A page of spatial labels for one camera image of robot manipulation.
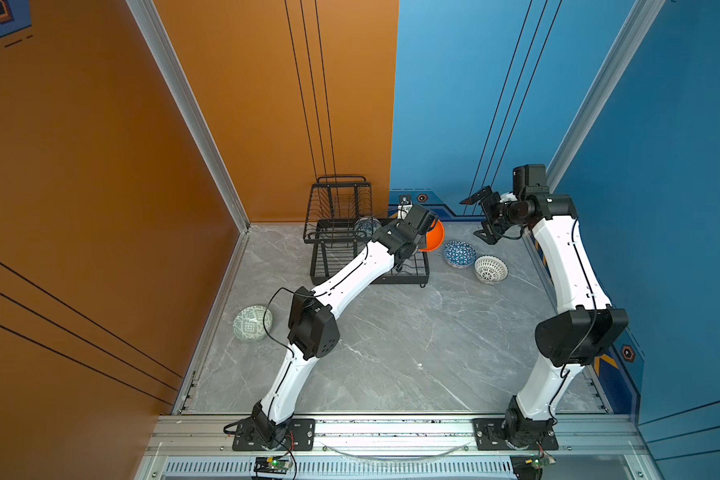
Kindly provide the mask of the plain orange bowl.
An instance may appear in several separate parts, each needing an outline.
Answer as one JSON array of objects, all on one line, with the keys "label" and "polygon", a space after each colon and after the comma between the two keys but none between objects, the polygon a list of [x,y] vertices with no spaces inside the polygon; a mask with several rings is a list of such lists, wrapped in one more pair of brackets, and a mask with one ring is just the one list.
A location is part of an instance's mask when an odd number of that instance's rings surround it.
[{"label": "plain orange bowl", "polygon": [[436,220],[431,229],[426,233],[424,244],[419,248],[422,252],[433,252],[444,242],[445,228],[440,220]]}]

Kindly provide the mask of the blue floral bowl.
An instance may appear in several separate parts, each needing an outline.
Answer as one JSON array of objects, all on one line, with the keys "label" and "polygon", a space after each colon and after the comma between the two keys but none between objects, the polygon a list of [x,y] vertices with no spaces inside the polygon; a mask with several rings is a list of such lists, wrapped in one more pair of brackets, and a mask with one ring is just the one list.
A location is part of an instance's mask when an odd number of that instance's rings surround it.
[{"label": "blue floral bowl", "polygon": [[381,228],[382,223],[378,218],[362,217],[355,222],[353,232],[358,239],[368,240]]}]

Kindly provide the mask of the black wire dish rack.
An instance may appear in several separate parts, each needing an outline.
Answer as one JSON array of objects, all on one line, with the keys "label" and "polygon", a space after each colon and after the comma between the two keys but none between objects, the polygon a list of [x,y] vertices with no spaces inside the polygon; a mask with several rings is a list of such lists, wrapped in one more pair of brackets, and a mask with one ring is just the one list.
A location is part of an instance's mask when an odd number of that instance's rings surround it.
[{"label": "black wire dish rack", "polygon": [[[398,206],[398,214],[411,204],[409,198],[404,197]],[[394,217],[372,211],[372,187],[364,176],[324,175],[316,179],[311,187],[303,231],[304,242],[312,246],[309,275],[315,285],[337,274],[362,253],[372,237],[358,239],[353,226],[358,219],[370,216],[381,221],[380,230],[397,223]],[[428,254],[418,250],[401,267],[396,267],[394,262],[391,270],[375,282],[423,288],[429,274]]]}]

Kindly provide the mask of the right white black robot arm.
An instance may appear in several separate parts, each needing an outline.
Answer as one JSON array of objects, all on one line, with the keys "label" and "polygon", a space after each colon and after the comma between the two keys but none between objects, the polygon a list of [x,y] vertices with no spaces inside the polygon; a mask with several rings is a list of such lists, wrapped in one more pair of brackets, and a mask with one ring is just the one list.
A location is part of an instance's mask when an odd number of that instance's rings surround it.
[{"label": "right white black robot arm", "polygon": [[482,208],[485,218],[476,234],[488,244],[504,238],[513,226],[527,229],[541,247],[554,287],[557,313],[535,328],[537,361],[510,400],[501,427],[513,448],[533,447],[552,433],[557,405],[571,382],[612,346],[629,317],[598,283],[569,196],[523,187],[504,200],[485,187],[463,202]]}]

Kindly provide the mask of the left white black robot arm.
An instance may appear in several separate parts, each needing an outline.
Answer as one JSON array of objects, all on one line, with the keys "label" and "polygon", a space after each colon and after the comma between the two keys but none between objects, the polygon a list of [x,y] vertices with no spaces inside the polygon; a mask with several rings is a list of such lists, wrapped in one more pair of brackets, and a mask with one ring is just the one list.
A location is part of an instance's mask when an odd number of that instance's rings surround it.
[{"label": "left white black robot arm", "polygon": [[296,401],[317,362],[338,345],[338,319],[377,278],[413,256],[436,222],[426,210],[410,213],[377,230],[360,253],[328,280],[292,292],[286,354],[272,386],[252,408],[254,431],[267,449],[282,445]]}]

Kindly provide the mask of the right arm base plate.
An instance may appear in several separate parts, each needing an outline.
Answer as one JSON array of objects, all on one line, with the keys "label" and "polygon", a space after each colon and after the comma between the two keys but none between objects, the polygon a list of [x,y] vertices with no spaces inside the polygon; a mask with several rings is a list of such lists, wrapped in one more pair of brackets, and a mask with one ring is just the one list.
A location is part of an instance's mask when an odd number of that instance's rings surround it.
[{"label": "right arm base plate", "polygon": [[521,419],[508,422],[506,419],[482,417],[473,419],[472,427],[480,451],[559,449],[551,420]]}]

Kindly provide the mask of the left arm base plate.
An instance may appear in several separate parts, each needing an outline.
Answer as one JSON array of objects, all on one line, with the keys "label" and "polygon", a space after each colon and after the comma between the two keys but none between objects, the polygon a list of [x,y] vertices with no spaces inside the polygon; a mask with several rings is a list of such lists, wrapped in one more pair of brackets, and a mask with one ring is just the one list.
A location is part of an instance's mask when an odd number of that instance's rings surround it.
[{"label": "left arm base plate", "polygon": [[242,452],[311,451],[314,446],[316,421],[313,418],[292,418],[283,425],[260,431],[247,417],[235,425],[232,450]]}]

